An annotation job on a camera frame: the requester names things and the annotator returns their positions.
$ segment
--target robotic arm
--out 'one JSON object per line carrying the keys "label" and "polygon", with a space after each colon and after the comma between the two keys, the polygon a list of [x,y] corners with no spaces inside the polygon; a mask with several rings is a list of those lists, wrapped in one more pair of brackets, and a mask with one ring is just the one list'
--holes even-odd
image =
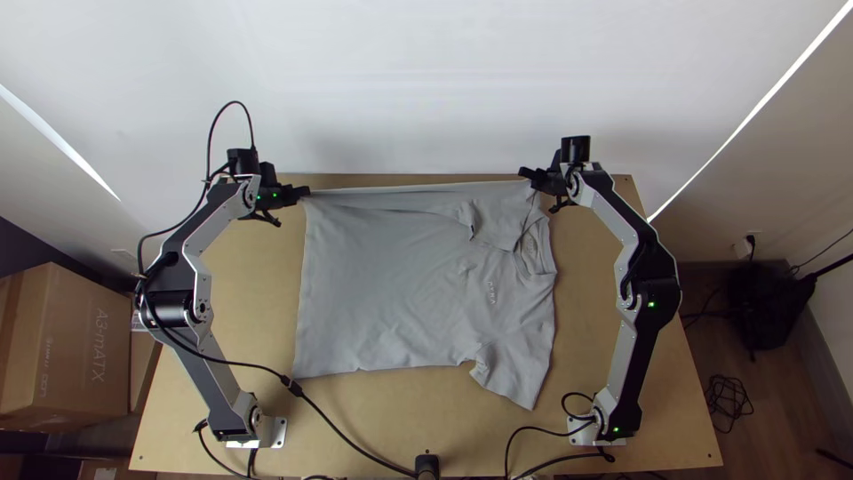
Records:
{"label": "robotic arm", "polygon": [[[154,273],[142,282],[140,321],[178,354],[210,408],[207,422],[218,440],[235,448],[280,448],[287,420],[265,415],[255,395],[240,389],[213,337],[211,273],[200,256],[231,220],[263,220],[280,227],[268,211],[294,205],[310,190],[278,183],[275,167],[259,164],[254,148],[228,150],[228,165],[232,181],[224,178],[212,185],[206,204],[163,242],[149,269]],[[658,332],[681,302],[675,261],[654,228],[613,190],[609,174],[589,163],[589,137],[562,139],[550,168],[522,168],[519,174],[536,190],[557,197],[552,213],[571,205],[590,208],[623,245],[614,265],[621,326],[610,375],[589,413],[595,423],[572,440],[578,445],[624,444],[640,427],[638,399]],[[301,395],[296,382],[281,378]]]}
{"label": "robotic arm", "polygon": [[255,395],[240,389],[213,337],[211,272],[199,257],[231,220],[280,227],[268,211],[294,205],[310,190],[278,183],[275,167],[259,164],[254,149],[228,150],[228,164],[233,181],[212,185],[205,205],[163,242],[156,274],[140,295],[140,320],[178,354],[210,408],[207,422],[217,440],[235,448],[281,448],[287,420],[264,415]]}
{"label": "robotic arm", "polygon": [[[638,403],[658,332],[673,319],[682,301],[675,259],[658,241],[658,233],[613,189],[613,179],[589,162],[588,136],[562,139],[551,167],[522,167],[519,175],[531,186],[556,196],[550,209],[580,205],[591,209],[619,239],[622,251],[613,266],[619,334],[607,386],[593,400],[589,418],[595,422],[571,437],[576,445],[625,444],[640,428]],[[569,416],[569,430],[577,419]]]}

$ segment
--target electrical outlet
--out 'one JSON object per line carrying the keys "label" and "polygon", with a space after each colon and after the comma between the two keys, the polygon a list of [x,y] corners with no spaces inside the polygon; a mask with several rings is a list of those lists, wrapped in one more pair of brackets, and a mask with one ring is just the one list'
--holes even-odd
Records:
{"label": "electrical outlet", "polygon": [[731,249],[735,251],[735,257],[738,259],[748,259],[750,255],[753,254],[754,247],[747,240],[748,236],[753,236],[753,240],[756,245],[758,244],[758,235],[761,233],[760,230],[747,230],[746,235],[737,240],[734,244],[731,245]]}

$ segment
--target table surface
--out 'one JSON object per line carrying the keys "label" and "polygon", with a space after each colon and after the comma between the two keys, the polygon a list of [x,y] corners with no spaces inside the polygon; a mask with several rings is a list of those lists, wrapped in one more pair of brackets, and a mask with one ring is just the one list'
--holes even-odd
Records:
{"label": "table surface", "polygon": [[[511,175],[282,175],[279,180],[312,189],[517,180]],[[615,175],[617,192],[642,212],[634,182]],[[553,199],[544,197],[551,204]],[[300,206],[275,212],[281,228],[236,221],[203,259],[213,273],[213,332],[229,360],[253,362],[290,373],[305,242]],[[458,367],[421,367],[353,372],[301,381],[339,428],[379,456],[413,468],[416,455],[438,454],[443,476],[502,476],[506,440],[523,425],[566,431],[560,407],[569,391],[593,394],[607,378],[619,319],[613,308],[613,262],[618,241],[592,212],[565,208],[551,218],[558,277],[554,287],[556,335],[551,369],[533,412],[481,388]],[[266,372],[234,368],[244,390],[254,392],[271,415],[286,416],[284,448],[262,450],[259,476],[395,476],[341,441],[310,407]],[[627,446],[610,447],[615,463],[573,460],[542,473],[665,470],[722,464],[702,387],[678,317],[658,337],[640,397],[642,427]],[[569,407],[584,412],[577,400]],[[207,415],[201,397],[177,357],[164,351],[142,416],[131,468],[219,474],[193,426]],[[225,449],[205,430],[214,454],[244,471],[248,452]],[[511,473],[590,449],[565,438],[525,432],[510,454]]]}

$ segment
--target shirt logo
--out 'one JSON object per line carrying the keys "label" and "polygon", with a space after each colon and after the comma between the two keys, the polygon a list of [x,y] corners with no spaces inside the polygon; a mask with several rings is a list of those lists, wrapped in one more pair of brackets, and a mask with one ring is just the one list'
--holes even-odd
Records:
{"label": "shirt logo", "polygon": [[488,291],[488,299],[491,305],[498,303],[498,292],[495,290],[494,282],[486,282],[486,286],[489,287]]}

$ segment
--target t-shirt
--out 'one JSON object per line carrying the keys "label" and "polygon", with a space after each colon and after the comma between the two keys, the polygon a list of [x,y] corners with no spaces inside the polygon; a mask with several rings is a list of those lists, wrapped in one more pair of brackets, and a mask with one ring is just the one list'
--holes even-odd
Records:
{"label": "t-shirt", "polygon": [[307,215],[297,379],[459,365],[532,409],[554,343],[548,218],[523,181],[346,188]]}

